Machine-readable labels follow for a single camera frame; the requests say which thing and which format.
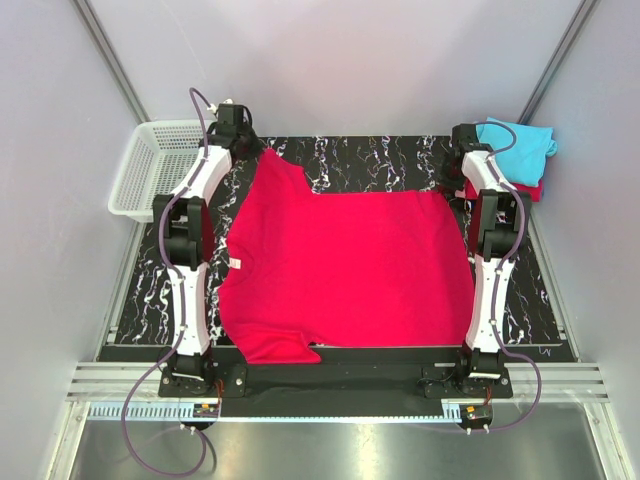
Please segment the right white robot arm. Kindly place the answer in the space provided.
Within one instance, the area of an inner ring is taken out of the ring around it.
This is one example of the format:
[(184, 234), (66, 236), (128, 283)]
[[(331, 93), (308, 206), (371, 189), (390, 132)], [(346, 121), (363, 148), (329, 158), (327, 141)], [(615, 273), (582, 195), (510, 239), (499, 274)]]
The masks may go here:
[(501, 171), (497, 155), (516, 145), (516, 133), (495, 121), (510, 140), (493, 149), (478, 138), (477, 126), (453, 127), (451, 152), (441, 169), (441, 185), (462, 195), (469, 184), (476, 192), (467, 244), (475, 268), (471, 321), (449, 381), (464, 396), (484, 398), (505, 386), (507, 370), (502, 327), (507, 291), (516, 256), (528, 229), (531, 196), (520, 193)]

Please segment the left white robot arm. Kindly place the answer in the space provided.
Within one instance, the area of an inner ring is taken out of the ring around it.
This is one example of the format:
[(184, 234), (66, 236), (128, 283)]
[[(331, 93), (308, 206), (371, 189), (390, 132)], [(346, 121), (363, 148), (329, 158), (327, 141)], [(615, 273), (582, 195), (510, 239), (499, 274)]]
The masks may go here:
[(196, 160), (174, 189), (154, 198), (157, 247), (171, 284), (174, 336), (162, 357), (161, 384), (188, 389), (196, 396), (215, 386), (207, 329), (205, 281), (215, 250), (209, 211), (216, 189), (232, 166), (259, 145), (249, 109), (227, 100), (215, 110), (216, 120), (200, 123), (202, 139)]

